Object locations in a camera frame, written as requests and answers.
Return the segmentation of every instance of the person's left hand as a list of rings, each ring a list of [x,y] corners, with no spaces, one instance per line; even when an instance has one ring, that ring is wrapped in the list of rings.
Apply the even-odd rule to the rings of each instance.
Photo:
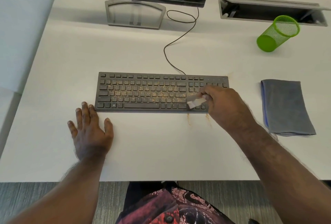
[[[72,121],[68,127],[79,160],[90,156],[105,156],[112,146],[114,132],[109,118],[105,119],[105,132],[99,127],[99,117],[93,105],[87,107],[82,102],[82,109],[76,109],[77,128]]]

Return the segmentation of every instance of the black keyboard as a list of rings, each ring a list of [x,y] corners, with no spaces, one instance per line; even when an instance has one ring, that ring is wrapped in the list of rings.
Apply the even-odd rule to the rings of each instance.
[[[226,76],[100,72],[97,111],[208,112],[204,103],[189,109],[186,97],[205,85],[229,87]]]

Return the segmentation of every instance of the gray cloth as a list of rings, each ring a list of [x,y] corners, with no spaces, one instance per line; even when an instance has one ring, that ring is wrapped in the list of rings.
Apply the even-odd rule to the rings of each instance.
[[[264,124],[281,136],[315,135],[302,96],[300,81],[262,80]]]

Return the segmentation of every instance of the monitor stand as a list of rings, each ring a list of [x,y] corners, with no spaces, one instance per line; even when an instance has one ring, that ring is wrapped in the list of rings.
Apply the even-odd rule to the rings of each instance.
[[[105,2],[108,25],[159,29],[166,7],[157,3],[109,0]]]

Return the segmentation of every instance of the black cable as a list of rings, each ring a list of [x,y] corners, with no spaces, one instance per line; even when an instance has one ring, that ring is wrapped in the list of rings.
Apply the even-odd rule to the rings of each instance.
[[[191,17],[194,19],[194,21],[186,22],[186,21],[179,21],[179,20],[172,19],[172,18],[169,17],[168,12],[179,12],[179,13],[183,13],[183,14],[189,15],[189,16],[191,16]],[[190,30],[188,30],[186,33],[184,33],[183,35],[181,35],[181,36],[180,36],[178,39],[176,39],[175,41],[173,41],[173,42],[169,43],[168,45],[166,45],[166,46],[164,47],[164,49],[163,49],[164,56],[165,56],[166,60],[168,61],[168,63],[169,63],[173,68],[175,68],[175,69],[177,69],[178,71],[182,72],[184,75],[186,75],[186,73],[184,73],[182,70],[178,69],[177,67],[175,67],[173,64],[170,63],[170,61],[169,61],[168,58],[167,58],[167,55],[165,54],[165,49],[166,49],[168,46],[170,46],[172,43],[176,42],[177,40],[181,39],[181,38],[184,37],[186,34],[188,34],[188,33],[189,33],[189,32],[195,27],[195,25],[197,24],[197,19],[199,18],[199,15],[200,15],[200,13],[199,13],[199,8],[198,8],[198,16],[197,16],[197,18],[195,18],[195,17],[194,17],[193,15],[191,15],[191,14],[188,14],[188,13],[185,13],[185,12],[181,12],[181,11],[177,11],[177,10],[169,10],[169,11],[167,11],[167,16],[168,16],[168,18],[171,19],[172,21],[176,21],[176,22],[180,22],[180,23],[185,23],[185,24],[194,23],[194,25],[192,26],[192,28],[191,28]]]

